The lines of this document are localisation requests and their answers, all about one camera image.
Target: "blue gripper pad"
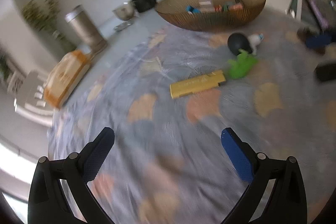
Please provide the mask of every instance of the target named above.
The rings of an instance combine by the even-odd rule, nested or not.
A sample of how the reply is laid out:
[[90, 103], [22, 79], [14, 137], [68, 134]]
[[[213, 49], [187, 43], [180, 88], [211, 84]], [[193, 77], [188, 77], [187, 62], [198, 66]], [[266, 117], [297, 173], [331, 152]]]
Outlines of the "blue gripper pad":
[[241, 180], [251, 184], [254, 176], [253, 165], [242, 150], [244, 143], [231, 128], [222, 131], [221, 142]]
[[93, 142], [87, 143], [80, 152], [78, 168], [85, 183], [95, 179], [100, 167], [114, 145], [114, 131], [105, 127]]

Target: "yellow wooden block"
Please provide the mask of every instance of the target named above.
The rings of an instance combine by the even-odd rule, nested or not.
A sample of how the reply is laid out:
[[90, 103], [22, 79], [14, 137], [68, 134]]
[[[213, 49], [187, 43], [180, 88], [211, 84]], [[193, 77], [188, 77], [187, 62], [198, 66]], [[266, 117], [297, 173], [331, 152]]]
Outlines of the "yellow wooden block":
[[217, 70], [207, 75], [200, 75], [195, 78], [170, 84], [170, 95], [173, 99], [178, 98], [184, 95], [215, 88], [225, 81], [226, 79], [223, 71]]

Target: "woven basket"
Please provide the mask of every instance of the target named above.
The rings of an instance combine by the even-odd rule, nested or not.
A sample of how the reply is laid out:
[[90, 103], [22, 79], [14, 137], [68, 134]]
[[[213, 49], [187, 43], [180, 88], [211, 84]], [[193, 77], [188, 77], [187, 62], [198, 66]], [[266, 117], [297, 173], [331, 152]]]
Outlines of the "woven basket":
[[[200, 0], [162, 0], [155, 10], [167, 22], [193, 31], [222, 31], [245, 25], [254, 20], [263, 10], [266, 0], [242, 0], [243, 10], [227, 12], [188, 14], [185, 7], [199, 7]], [[212, 0], [213, 5], [233, 0]]]

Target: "silver canister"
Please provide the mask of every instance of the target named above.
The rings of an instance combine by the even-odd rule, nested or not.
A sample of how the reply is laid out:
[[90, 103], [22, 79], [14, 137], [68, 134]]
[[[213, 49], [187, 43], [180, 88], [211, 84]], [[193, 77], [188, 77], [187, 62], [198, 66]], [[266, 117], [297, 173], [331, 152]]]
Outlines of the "silver canister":
[[82, 5], [78, 5], [72, 12], [65, 16], [65, 20], [71, 25], [80, 39], [88, 45], [93, 54], [103, 50], [107, 41], [97, 30]]

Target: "green toy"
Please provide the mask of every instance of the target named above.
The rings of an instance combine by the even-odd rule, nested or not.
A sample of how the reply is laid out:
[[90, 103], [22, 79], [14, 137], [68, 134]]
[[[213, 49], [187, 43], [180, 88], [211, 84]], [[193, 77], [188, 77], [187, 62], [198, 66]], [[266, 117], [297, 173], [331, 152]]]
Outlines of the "green toy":
[[237, 61], [232, 59], [227, 61], [231, 65], [229, 74], [232, 79], [245, 77], [252, 67], [258, 63], [258, 59], [247, 51], [240, 48], [239, 52], [240, 54], [237, 55]]

